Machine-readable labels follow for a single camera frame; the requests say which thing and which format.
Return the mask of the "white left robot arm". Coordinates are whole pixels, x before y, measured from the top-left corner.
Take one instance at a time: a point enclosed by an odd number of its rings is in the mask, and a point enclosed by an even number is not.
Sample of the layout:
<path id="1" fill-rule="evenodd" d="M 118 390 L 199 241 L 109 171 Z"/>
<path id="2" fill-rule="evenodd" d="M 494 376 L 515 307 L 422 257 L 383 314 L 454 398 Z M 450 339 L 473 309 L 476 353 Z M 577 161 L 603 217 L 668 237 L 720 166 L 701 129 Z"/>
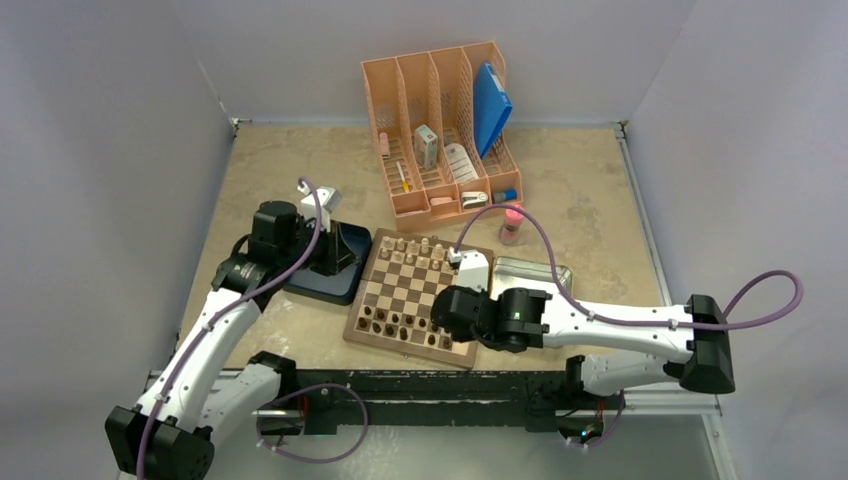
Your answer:
<path id="1" fill-rule="evenodd" d="M 371 245 L 366 228 L 332 219 L 323 202 L 262 203 L 219 264 L 198 320 L 168 365 L 132 407 L 108 415 L 119 470 L 138 479 L 202 479 L 217 448 L 257 408 L 293 404 L 308 413 L 348 393 L 267 351 L 254 354 L 229 386 L 219 390 L 215 382 L 277 292 L 349 304 Z"/>

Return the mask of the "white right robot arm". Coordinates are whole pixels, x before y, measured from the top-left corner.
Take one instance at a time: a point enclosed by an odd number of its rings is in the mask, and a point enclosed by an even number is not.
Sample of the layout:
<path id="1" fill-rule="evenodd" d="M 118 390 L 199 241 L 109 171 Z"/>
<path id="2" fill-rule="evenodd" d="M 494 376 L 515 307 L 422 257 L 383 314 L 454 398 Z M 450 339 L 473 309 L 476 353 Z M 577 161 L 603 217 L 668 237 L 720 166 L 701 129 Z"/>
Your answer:
<path id="1" fill-rule="evenodd" d="M 735 391 L 728 323 L 716 301 L 692 295 L 683 305 L 633 307 L 570 303 L 544 290 L 510 288 L 491 298 L 451 286 L 436 297 L 431 320 L 456 343 L 476 341 L 496 351 L 570 345 L 615 349 L 570 360 L 564 399 L 584 407 L 633 386 L 675 380 L 703 394 Z"/>

